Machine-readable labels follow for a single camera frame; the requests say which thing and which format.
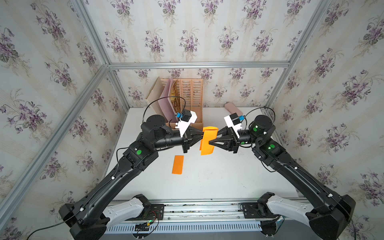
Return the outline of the orange square paper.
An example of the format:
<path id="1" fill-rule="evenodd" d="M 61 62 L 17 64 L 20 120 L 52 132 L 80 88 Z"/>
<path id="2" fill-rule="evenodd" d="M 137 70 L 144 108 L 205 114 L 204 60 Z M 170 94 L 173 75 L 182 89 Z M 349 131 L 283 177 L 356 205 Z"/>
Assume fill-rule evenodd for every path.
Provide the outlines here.
<path id="1" fill-rule="evenodd" d="M 210 141 L 217 138 L 219 129 L 217 127 L 204 127 L 203 138 L 200 144 L 201 156 L 210 155 L 214 151 L 214 146 L 210 145 Z"/>
<path id="2" fill-rule="evenodd" d="M 175 156 L 172 174 L 181 175 L 183 173 L 184 156 Z"/>

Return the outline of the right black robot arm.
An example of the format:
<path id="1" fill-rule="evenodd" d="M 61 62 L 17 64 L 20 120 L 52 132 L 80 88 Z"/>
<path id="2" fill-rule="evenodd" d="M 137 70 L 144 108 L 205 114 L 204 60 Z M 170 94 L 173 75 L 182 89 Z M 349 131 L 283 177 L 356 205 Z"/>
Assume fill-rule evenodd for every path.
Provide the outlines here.
<path id="1" fill-rule="evenodd" d="M 309 201 L 303 204 L 267 192 L 256 203 L 241 206 L 245 218 L 268 218 L 262 225 L 265 236 L 274 235 L 279 221 L 288 217 L 310 227 L 322 240 L 338 239 L 353 222 L 355 200 L 321 183 L 273 140 L 276 127 L 269 116 L 258 115 L 248 123 L 246 116 L 232 114 L 226 116 L 225 121 L 226 127 L 218 132 L 216 139 L 209 141 L 211 146 L 235 154 L 239 147 L 248 145 L 267 171 L 279 173 Z"/>

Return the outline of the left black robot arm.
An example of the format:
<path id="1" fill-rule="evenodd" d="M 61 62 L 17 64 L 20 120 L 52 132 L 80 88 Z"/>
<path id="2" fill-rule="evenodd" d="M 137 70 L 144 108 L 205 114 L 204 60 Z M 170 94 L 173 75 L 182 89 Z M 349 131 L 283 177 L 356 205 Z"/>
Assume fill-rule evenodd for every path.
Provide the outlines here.
<path id="1" fill-rule="evenodd" d="M 124 148 L 117 165 L 81 200 L 60 208 L 62 222 L 69 226 L 73 239 L 98 240 L 108 228 L 137 218 L 150 207 L 150 202 L 142 194 L 122 204 L 110 206 L 110 202 L 158 158 L 159 152 L 182 146 L 183 152 L 187 153 L 203 138 L 202 131 L 191 127 L 197 120 L 194 111 L 183 108 L 176 117 L 178 122 L 174 130 L 166 125 L 161 115 L 143 120 L 142 131 L 133 143 Z"/>

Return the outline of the pink board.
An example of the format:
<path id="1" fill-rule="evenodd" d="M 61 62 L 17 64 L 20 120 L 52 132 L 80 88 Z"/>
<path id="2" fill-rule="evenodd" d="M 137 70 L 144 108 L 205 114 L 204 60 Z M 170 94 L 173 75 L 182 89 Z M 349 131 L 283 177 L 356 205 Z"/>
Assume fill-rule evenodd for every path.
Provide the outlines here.
<path id="1" fill-rule="evenodd" d="M 160 96 L 161 99 L 158 100 L 162 113 L 164 114 L 166 120 L 171 123 L 174 123 L 176 121 L 175 109 L 172 104 L 172 100 L 175 99 L 173 97 L 175 96 L 175 94 L 172 94 L 173 83 L 174 79 L 172 77 L 168 78 L 163 92 Z"/>

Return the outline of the peach desk organizer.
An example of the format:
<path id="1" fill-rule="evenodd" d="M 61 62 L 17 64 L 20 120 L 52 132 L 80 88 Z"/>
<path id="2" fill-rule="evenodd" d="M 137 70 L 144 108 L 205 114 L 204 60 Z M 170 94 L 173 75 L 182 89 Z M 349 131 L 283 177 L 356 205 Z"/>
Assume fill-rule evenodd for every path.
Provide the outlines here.
<path id="1" fill-rule="evenodd" d="M 163 85 L 166 85 L 168 79 L 161 79 Z M 174 79 L 180 86 L 180 98 L 184 101 L 182 109 L 194 111 L 197 114 L 197 120 L 192 127 L 202 130 L 203 125 L 203 95 L 204 87 L 202 79 Z"/>

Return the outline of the yellow patterned book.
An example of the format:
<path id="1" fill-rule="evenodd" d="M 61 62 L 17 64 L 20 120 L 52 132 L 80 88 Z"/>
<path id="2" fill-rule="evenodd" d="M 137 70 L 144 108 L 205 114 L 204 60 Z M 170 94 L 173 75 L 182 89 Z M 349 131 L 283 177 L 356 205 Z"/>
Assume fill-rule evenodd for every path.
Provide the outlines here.
<path id="1" fill-rule="evenodd" d="M 175 113 L 180 113 L 184 106 L 184 101 L 180 98 L 180 86 L 177 82 L 172 84 L 170 96 L 174 96 L 170 100 Z"/>

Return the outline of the beige board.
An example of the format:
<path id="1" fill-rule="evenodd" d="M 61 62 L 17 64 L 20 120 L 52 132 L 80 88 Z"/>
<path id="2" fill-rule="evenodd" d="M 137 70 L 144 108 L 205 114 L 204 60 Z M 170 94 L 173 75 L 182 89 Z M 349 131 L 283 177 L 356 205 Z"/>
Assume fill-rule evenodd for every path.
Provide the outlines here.
<path id="1" fill-rule="evenodd" d="M 150 104 L 153 101 L 159 99 L 164 91 L 164 88 L 165 86 L 163 85 L 161 78 L 157 78 L 146 98 L 147 103 Z M 150 104 L 150 108 L 158 115 L 163 114 L 158 101 Z"/>

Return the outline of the aluminium mounting rail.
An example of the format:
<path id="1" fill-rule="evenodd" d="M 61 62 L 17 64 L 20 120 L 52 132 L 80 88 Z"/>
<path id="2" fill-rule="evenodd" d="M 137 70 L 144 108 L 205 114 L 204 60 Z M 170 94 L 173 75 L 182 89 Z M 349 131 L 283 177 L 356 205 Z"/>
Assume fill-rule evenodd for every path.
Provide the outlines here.
<path id="1" fill-rule="evenodd" d="M 279 196 L 272 196 L 268 200 L 257 200 L 266 204 L 273 214 L 280 215 L 278 219 L 253 219 L 262 222 L 276 222 L 285 217 L 300 223 L 309 224 L 307 213 L 314 210 L 309 203 L 302 203 Z M 108 205 L 101 210 L 96 209 L 96 204 L 81 206 L 75 213 L 78 222 L 85 225 L 104 224 L 107 227 L 117 225 L 126 219 L 136 218 L 144 207 L 152 203 L 143 195 L 133 197 L 127 202 Z M 163 220 L 224 220 L 245 219 L 240 209 L 241 203 L 184 203 L 164 204 Z"/>

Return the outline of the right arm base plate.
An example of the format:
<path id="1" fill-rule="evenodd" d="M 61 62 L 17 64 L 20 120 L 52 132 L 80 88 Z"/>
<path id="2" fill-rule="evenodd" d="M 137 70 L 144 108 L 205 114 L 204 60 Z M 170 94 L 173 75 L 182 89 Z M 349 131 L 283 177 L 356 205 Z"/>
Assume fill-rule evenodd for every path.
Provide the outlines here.
<path id="1" fill-rule="evenodd" d="M 280 215 L 273 214 L 266 204 L 253 202 L 241 203 L 240 209 L 245 219 L 278 219 Z"/>

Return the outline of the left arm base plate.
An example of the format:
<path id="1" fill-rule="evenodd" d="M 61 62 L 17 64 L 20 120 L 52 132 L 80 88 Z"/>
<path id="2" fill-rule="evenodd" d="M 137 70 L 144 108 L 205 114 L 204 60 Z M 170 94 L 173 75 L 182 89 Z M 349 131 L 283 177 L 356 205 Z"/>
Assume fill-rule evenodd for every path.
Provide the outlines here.
<path id="1" fill-rule="evenodd" d="M 164 204 L 151 204 L 144 207 L 138 217 L 126 219 L 126 221 L 163 220 L 164 208 Z"/>

